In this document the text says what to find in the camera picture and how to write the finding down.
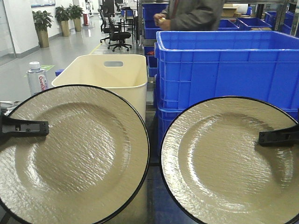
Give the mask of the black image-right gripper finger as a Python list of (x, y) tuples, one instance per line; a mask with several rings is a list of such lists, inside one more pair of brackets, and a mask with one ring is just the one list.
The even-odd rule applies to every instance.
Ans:
[(299, 144), (299, 125), (259, 133), (258, 143), (263, 147), (286, 147)]

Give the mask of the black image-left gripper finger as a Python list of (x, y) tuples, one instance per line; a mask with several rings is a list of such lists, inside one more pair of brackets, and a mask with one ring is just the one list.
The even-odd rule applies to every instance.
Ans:
[(9, 139), (11, 137), (40, 137), (49, 134), (48, 121), (32, 121), (13, 119), (0, 115), (0, 138)]

